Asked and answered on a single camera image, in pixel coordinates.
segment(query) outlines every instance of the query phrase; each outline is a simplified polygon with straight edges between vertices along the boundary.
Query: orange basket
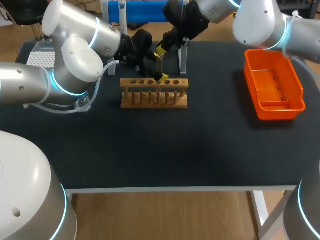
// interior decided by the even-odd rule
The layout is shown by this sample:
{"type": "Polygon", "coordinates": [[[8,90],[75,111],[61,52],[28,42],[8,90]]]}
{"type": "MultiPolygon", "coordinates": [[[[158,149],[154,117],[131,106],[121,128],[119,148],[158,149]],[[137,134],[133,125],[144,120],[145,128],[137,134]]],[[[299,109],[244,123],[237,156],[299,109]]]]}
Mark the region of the orange basket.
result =
{"type": "Polygon", "coordinates": [[[261,120],[290,120],[306,109],[304,89],[281,52],[247,50],[244,74],[261,120]]]}

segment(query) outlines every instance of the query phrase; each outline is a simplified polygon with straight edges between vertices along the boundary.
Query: black table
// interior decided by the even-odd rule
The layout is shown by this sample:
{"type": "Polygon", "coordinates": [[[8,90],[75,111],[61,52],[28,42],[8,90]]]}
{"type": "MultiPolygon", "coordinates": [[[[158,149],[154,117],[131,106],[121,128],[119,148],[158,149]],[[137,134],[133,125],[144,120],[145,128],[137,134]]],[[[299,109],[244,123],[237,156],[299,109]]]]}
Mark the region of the black table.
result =
{"type": "MultiPolygon", "coordinates": [[[[18,63],[26,63],[26,43],[18,63]]],[[[35,143],[66,189],[296,186],[320,158],[320,94],[294,63],[306,110],[292,121],[258,119],[244,76],[246,48],[236,42],[188,47],[188,109],[121,109],[117,67],[105,74],[87,113],[52,114],[2,105],[0,130],[35,143]]],[[[179,76],[178,54],[164,72],[179,76]]]]}

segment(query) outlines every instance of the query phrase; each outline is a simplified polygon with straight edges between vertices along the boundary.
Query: robotic arm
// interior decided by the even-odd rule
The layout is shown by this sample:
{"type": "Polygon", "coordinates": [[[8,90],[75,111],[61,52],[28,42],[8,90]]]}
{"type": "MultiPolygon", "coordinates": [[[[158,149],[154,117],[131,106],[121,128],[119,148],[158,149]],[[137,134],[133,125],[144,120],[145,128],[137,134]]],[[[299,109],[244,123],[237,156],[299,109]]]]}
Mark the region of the robotic arm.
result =
{"type": "Polygon", "coordinates": [[[121,35],[112,25],[63,0],[50,3],[42,30],[53,41],[54,69],[0,62],[0,104],[70,105],[102,76],[100,56],[114,57],[130,68],[139,66],[144,76],[143,58],[157,60],[149,50],[150,33],[121,35]]]}
{"type": "Polygon", "coordinates": [[[192,0],[186,6],[169,0],[163,12],[174,29],[163,35],[157,52],[163,55],[174,45],[186,45],[210,22],[219,24],[236,11],[233,34],[241,44],[320,64],[320,21],[285,15],[276,0],[192,0]]]}

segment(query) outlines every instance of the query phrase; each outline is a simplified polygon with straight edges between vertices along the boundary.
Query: test tube rack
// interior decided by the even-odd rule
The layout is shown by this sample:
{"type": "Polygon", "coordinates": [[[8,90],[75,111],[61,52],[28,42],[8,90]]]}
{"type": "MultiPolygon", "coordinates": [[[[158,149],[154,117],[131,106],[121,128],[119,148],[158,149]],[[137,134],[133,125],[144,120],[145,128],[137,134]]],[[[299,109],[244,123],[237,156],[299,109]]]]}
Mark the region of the test tube rack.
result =
{"type": "Polygon", "coordinates": [[[188,108],[186,89],[189,88],[189,80],[186,78],[165,81],[155,81],[152,78],[121,78],[120,87],[124,88],[122,109],[188,108]]]}

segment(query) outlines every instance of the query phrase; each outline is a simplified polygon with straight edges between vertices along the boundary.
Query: chair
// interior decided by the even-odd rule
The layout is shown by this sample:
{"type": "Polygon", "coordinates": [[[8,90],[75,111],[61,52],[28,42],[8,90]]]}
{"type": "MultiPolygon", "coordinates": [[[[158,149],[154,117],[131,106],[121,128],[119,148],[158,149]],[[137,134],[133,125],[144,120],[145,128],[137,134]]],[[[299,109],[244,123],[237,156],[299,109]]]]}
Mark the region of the chair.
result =
{"type": "Polygon", "coordinates": [[[48,5],[48,0],[0,0],[0,7],[5,9],[14,24],[31,25],[37,41],[43,39],[39,24],[42,23],[48,5]]]}

